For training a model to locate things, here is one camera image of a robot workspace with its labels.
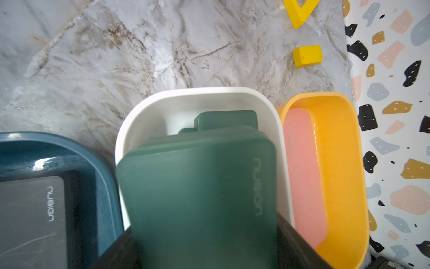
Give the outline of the pink pencil case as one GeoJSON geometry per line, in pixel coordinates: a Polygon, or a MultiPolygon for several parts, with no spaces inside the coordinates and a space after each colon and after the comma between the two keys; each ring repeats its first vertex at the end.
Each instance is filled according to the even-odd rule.
{"type": "Polygon", "coordinates": [[[288,111],[283,130],[295,228],[316,249],[328,235],[328,224],[316,140],[308,110],[288,111]]]}

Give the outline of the green pencil case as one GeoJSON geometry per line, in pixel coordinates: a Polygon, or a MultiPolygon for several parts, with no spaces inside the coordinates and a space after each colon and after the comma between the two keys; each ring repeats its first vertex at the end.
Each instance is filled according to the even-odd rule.
{"type": "Polygon", "coordinates": [[[179,134],[236,126],[258,129],[258,117],[253,110],[203,112],[194,119],[194,127],[182,128],[179,134]]]}
{"type": "Polygon", "coordinates": [[[146,140],[116,167],[145,269],[277,268],[277,152],[249,126],[146,140]]]}

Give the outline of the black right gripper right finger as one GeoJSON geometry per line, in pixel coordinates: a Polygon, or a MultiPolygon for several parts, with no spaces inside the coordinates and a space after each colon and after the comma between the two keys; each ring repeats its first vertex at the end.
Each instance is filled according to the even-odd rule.
{"type": "Polygon", "coordinates": [[[277,214],[277,253],[280,269],[332,269],[280,213],[277,214]]]}

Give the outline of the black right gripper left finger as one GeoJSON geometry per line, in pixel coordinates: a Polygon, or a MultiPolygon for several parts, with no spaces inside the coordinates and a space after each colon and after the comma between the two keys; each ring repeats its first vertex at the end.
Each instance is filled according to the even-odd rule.
{"type": "Polygon", "coordinates": [[[141,260],[137,243],[129,227],[90,269],[140,269],[141,260]]]}

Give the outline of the dark grey pencil case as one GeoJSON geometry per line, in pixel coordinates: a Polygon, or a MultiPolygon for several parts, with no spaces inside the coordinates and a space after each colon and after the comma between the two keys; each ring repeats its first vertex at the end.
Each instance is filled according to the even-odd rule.
{"type": "Polygon", "coordinates": [[[1,268],[80,269],[78,176],[1,182],[1,268]]]}

